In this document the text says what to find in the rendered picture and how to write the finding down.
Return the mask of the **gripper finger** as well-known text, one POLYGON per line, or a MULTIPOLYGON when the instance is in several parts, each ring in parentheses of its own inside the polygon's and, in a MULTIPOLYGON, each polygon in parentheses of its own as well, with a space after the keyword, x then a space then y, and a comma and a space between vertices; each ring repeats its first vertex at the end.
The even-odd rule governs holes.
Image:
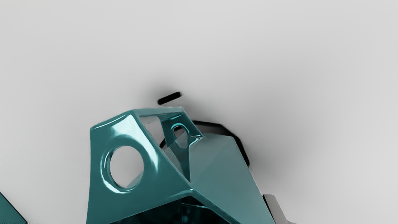
POLYGON ((263 200, 265 201, 268 210, 275 222, 275 224, 296 224, 287 220, 284 215, 276 197, 272 194, 263 194, 263 200))

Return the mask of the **teal faceted mug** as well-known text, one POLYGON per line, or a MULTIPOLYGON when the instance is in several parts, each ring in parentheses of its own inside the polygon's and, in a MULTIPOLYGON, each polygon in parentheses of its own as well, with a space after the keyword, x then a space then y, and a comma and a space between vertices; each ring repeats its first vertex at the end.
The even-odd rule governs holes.
POLYGON ((276 224, 232 136, 202 133, 182 107, 126 111, 90 129, 86 224, 276 224), (143 172, 111 175, 122 147, 143 172))

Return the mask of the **teal angular object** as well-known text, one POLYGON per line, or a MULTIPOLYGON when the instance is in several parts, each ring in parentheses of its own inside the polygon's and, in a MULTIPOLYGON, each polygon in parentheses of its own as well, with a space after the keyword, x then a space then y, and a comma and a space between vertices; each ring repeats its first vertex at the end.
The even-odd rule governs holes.
POLYGON ((27 224, 23 216, 0 192, 0 224, 27 224))

